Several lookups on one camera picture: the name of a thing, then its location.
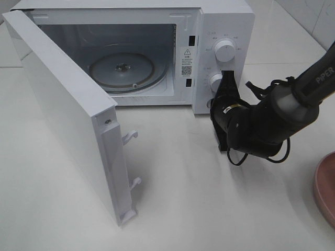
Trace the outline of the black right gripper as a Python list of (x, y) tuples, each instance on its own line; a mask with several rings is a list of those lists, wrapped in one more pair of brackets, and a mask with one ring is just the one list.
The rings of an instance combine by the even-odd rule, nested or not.
[(225, 152), (230, 147), (227, 136), (231, 119), (251, 105), (242, 100), (235, 81), (234, 71), (222, 71), (222, 79), (210, 103), (210, 118), (218, 140), (218, 149)]

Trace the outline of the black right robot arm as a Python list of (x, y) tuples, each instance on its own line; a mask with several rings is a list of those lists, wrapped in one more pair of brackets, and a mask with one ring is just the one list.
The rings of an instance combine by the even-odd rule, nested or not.
[(233, 71), (221, 73), (210, 106), (219, 150), (234, 149), (274, 162), (272, 156), (283, 142), (313, 123), (319, 105), (334, 93), (334, 46), (297, 78), (275, 79), (266, 89), (247, 82), (259, 100), (256, 105), (240, 98)]

